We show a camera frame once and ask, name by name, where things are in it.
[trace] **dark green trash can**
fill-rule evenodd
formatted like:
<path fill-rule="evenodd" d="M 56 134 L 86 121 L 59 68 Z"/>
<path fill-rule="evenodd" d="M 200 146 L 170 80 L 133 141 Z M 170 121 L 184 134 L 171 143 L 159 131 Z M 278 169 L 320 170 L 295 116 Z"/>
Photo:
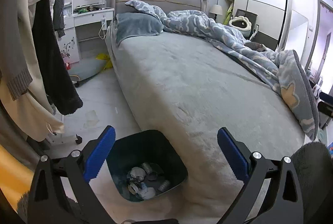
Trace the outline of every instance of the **dark green trash can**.
<path fill-rule="evenodd" d="M 107 164 L 119 193 L 131 202 L 141 202 L 143 199 L 129 192 L 127 173 L 144 162 L 156 163 L 164 171 L 164 175 L 159 176 L 156 181 L 144 181 L 148 187 L 155 188 L 156 197 L 163 194 L 157 189 L 165 179 L 171 182 L 171 190 L 183 182 L 188 174 L 179 155 L 161 132 L 147 130 L 119 139 L 107 157 Z"/>

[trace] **blue patterned blanket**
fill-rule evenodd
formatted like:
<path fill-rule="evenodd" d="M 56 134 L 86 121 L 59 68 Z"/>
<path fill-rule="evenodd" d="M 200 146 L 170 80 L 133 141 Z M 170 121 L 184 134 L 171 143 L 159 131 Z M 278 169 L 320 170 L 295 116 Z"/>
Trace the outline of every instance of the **blue patterned blanket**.
<path fill-rule="evenodd" d="M 311 140 L 316 138 L 318 109 L 295 51 L 253 51 L 244 46 L 249 40 L 246 40 L 239 30 L 216 23 L 201 11 L 174 11 L 166 15 L 160 7 L 139 0 L 131 0 L 125 4 L 156 17 L 164 25 L 166 32 L 200 37 L 222 52 L 237 58 L 283 98 L 305 134 Z"/>

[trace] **metal screw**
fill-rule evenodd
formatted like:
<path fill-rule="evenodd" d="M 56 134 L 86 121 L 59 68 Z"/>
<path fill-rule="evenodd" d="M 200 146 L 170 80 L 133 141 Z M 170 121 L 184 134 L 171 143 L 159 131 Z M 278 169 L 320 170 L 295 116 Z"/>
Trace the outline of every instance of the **metal screw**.
<path fill-rule="evenodd" d="M 290 157 L 287 157 L 287 156 L 286 156 L 283 160 L 284 160 L 284 162 L 286 162 L 286 163 L 290 163 L 290 162 L 291 162 Z"/>
<path fill-rule="evenodd" d="M 80 154 L 81 154 L 81 152 L 79 150 L 75 150 L 75 151 L 71 152 L 72 157 L 79 157 Z"/>
<path fill-rule="evenodd" d="M 261 159 L 261 157 L 262 157 L 261 153 L 259 153 L 259 152 L 254 152 L 252 155 L 256 159 Z"/>
<path fill-rule="evenodd" d="M 41 156 L 41 161 L 45 162 L 48 159 L 47 155 L 42 155 Z"/>

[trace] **mattress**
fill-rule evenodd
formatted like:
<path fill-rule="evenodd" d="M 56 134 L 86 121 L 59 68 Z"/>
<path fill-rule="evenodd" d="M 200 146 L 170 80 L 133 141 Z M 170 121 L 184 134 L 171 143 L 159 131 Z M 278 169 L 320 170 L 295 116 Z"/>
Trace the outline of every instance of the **mattress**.
<path fill-rule="evenodd" d="M 188 169 L 183 207 L 167 217 L 213 224 L 236 198 L 243 183 L 217 144 L 221 127 L 270 159 L 290 156 L 302 146 L 304 132 L 284 101 L 211 44 L 163 32 L 128 38 L 116 48 L 111 34 L 109 53 L 140 128 L 161 131 Z M 251 216 L 260 208 L 267 183 Z"/>

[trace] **caster wheel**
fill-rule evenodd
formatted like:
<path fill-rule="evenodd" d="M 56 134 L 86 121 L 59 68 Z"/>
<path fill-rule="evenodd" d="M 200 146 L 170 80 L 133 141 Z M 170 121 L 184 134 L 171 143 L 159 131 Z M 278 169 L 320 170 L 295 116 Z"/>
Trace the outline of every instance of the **caster wheel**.
<path fill-rule="evenodd" d="M 82 143 L 82 138 L 78 135 L 76 135 L 77 140 L 75 141 L 76 144 L 81 144 Z"/>

